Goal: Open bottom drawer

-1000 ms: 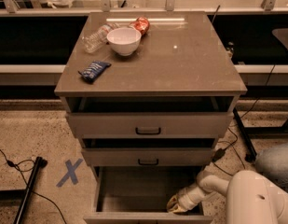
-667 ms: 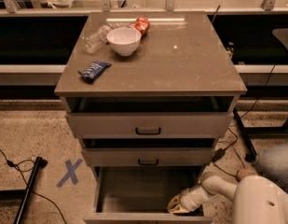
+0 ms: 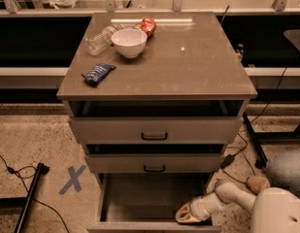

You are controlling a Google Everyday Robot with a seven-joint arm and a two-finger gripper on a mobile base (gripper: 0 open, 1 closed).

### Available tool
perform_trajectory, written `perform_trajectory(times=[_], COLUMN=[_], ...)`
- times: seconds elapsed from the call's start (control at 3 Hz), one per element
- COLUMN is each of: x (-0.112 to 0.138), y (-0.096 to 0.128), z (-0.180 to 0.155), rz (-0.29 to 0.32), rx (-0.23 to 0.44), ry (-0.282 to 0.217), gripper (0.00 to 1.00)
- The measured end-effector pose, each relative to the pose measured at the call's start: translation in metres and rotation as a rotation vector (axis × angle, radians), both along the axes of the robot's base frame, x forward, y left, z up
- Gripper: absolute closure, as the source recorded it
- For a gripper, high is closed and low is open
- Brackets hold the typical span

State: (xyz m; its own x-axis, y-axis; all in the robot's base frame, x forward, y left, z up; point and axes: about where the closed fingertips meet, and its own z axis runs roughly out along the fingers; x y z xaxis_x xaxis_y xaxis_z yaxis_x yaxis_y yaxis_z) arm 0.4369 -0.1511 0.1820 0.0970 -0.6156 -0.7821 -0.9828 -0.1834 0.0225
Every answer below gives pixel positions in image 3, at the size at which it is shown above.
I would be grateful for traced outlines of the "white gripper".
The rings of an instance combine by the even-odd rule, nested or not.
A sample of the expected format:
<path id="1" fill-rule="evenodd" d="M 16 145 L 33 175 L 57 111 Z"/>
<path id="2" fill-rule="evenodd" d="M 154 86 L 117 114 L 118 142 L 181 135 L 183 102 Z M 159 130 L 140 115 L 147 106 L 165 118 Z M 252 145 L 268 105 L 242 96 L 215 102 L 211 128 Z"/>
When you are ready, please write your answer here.
<path id="1" fill-rule="evenodd" d="M 213 213 L 223 209 L 225 203 L 212 192 L 205 196 L 193 198 L 189 204 L 182 205 L 176 213 L 178 223 L 196 223 L 204 221 Z"/>

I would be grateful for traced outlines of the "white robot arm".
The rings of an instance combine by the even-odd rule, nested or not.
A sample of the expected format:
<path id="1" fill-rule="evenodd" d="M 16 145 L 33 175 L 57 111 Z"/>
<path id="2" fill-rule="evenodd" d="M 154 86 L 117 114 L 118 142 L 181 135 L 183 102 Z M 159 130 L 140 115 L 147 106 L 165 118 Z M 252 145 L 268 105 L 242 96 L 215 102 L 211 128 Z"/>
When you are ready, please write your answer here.
<path id="1" fill-rule="evenodd" d="M 277 187 L 258 195 L 229 180 L 217 180 L 214 190 L 194 197 L 176 213 L 178 223 L 197 223 L 237 205 L 250 213 L 250 233 L 300 233 L 300 199 Z"/>

